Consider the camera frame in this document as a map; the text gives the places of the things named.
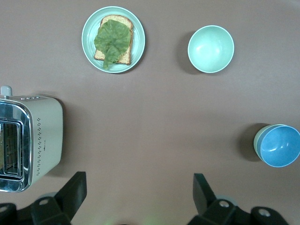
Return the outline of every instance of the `bowl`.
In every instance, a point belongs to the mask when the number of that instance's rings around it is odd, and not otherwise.
[[[222,27],[205,26],[192,35],[187,53],[196,69],[204,73],[216,73],[227,67],[233,58],[233,38]]]
[[[266,164],[273,167],[287,166],[300,154],[300,133],[288,125],[268,125],[257,132],[254,149]]]

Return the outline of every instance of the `white toaster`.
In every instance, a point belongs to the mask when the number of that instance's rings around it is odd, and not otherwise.
[[[21,192],[60,161],[63,138],[61,104],[46,96],[0,96],[0,191]]]

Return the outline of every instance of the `lettuce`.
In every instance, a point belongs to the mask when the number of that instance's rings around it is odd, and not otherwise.
[[[98,30],[94,39],[96,49],[105,55],[103,68],[108,69],[109,65],[116,63],[123,55],[130,44],[130,30],[121,22],[108,20]]]

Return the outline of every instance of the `sandwich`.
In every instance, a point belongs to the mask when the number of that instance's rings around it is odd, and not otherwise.
[[[107,15],[94,40],[94,59],[104,61],[104,69],[113,63],[130,65],[132,42],[133,23],[122,15]]]

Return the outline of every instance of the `bread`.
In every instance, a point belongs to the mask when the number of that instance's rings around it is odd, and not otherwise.
[[[100,27],[106,23],[108,20],[115,20],[118,21],[120,23],[125,24],[126,26],[128,26],[129,30],[130,30],[130,44],[128,49],[126,50],[126,52],[120,57],[120,59],[116,62],[119,64],[126,64],[126,65],[130,65],[131,63],[131,49],[132,49],[132,42],[133,42],[133,23],[125,16],[122,15],[107,15],[105,16],[100,23]],[[95,56],[94,59],[96,60],[104,60],[105,55],[100,51],[96,49],[95,52]]]

